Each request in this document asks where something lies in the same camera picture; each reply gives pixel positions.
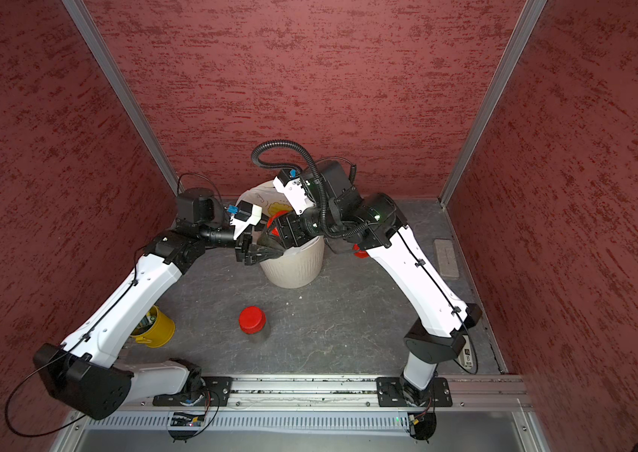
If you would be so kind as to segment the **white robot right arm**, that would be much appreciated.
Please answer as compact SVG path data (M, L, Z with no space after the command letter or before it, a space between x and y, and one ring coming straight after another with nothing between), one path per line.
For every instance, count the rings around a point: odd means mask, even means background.
M458 359L482 310L462 301L441 278L392 198L384 193L360 196L336 161L322 162L317 169L317 175L283 169L275 177L274 188L293 211L279 216L274 226L292 244L339 235L381 265L417 313L405 336L409 358L401 380L407 391L424 392L438 363Z

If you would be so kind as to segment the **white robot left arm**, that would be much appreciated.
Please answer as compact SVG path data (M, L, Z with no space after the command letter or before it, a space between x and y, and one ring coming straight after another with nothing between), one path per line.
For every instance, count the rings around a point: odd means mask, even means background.
M170 397L185 406L207 402L200 369L181 359L119 366L123 346L160 297L208 250L228 248L247 266L282 256L281 231L262 207L224 207L208 188L176 197L172 226L141 250L126 280L61 345L43 345L33 358L48 395L92 419L126 402Z

